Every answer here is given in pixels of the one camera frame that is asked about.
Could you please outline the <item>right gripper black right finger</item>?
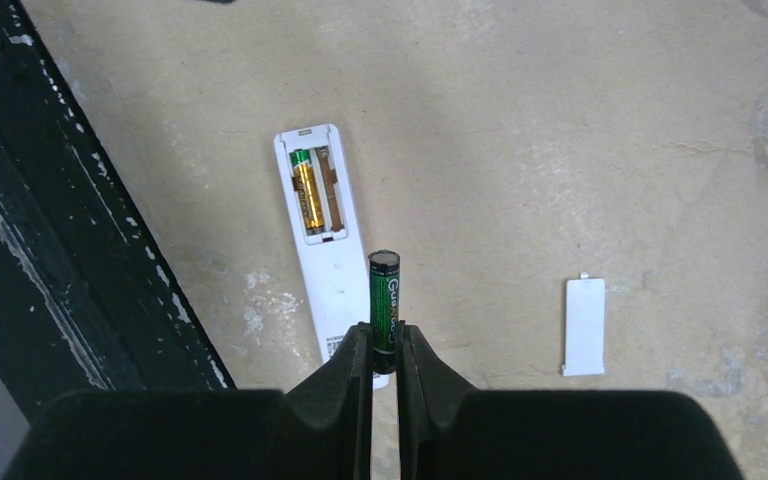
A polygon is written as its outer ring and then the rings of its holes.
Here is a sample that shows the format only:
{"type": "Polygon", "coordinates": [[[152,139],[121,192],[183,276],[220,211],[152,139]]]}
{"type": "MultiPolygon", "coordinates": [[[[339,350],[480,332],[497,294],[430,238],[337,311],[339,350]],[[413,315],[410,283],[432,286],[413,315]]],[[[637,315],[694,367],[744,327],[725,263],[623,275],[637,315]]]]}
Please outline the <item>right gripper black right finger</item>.
{"type": "Polygon", "coordinates": [[[405,479],[738,479],[705,409],[657,390],[482,390],[397,329],[405,479]]]}

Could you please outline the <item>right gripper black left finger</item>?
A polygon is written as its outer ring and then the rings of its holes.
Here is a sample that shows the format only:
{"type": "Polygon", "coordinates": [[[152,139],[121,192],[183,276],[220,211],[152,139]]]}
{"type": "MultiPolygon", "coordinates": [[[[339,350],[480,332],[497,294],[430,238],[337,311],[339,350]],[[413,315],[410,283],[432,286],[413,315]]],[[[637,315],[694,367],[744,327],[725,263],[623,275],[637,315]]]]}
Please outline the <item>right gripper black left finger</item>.
{"type": "Polygon", "coordinates": [[[80,392],[52,404],[9,479],[366,479],[371,330],[288,392],[80,392]]]}

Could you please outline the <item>white battery cover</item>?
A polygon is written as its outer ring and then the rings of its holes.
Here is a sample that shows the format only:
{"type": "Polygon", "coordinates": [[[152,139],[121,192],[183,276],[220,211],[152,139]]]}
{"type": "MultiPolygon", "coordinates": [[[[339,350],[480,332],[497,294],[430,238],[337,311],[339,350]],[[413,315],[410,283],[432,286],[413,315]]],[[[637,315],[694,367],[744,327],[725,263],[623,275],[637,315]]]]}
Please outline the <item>white battery cover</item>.
{"type": "Polygon", "coordinates": [[[605,373],[606,285],[587,272],[565,284],[564,377],[605,373]]]}

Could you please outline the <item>green black battery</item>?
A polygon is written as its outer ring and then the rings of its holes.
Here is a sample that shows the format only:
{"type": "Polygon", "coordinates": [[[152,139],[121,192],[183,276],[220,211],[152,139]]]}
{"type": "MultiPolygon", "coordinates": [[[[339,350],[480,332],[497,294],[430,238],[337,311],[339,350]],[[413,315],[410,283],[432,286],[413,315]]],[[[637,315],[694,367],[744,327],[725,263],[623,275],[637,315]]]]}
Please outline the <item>green black battery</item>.
{"type": "Polygon", "coordinates": [[[378,250],[368,255],[368,261],[373,368],[379,375],[389,375],[396,368],[401,259],[395,251],[378,250]]]}

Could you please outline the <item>gold battery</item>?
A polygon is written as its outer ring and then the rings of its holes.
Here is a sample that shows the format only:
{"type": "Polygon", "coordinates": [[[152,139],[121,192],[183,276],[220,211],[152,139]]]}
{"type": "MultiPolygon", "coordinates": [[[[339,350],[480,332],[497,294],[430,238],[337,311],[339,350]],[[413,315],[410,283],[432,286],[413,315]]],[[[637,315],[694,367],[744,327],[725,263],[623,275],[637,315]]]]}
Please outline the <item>gold battery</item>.
{"type": "Polygon", "coordinates": [[[293,172],[294,190],[298,195],[306,234],[320,234],[324,231],[325,217],[310,151],[305,149],[291,151],[289,159],[293,172]]]}

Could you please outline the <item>white remote control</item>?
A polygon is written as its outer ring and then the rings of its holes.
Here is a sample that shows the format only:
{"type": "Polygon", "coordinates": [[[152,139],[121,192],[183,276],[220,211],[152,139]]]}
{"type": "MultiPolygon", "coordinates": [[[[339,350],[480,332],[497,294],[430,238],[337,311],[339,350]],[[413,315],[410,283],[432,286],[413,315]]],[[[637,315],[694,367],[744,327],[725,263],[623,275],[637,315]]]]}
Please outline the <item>white remote control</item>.
{"type": "Polygon", "coordinates": [[[348,329],[369,320],[366,254],[339,129],[328,123],[285,131],[273,140],[293,241],[312,315],[319,355],[327,362],[348,329]],[[309,150],[325,217],[324,231],[307,235],[291,151],[309,150]]]}

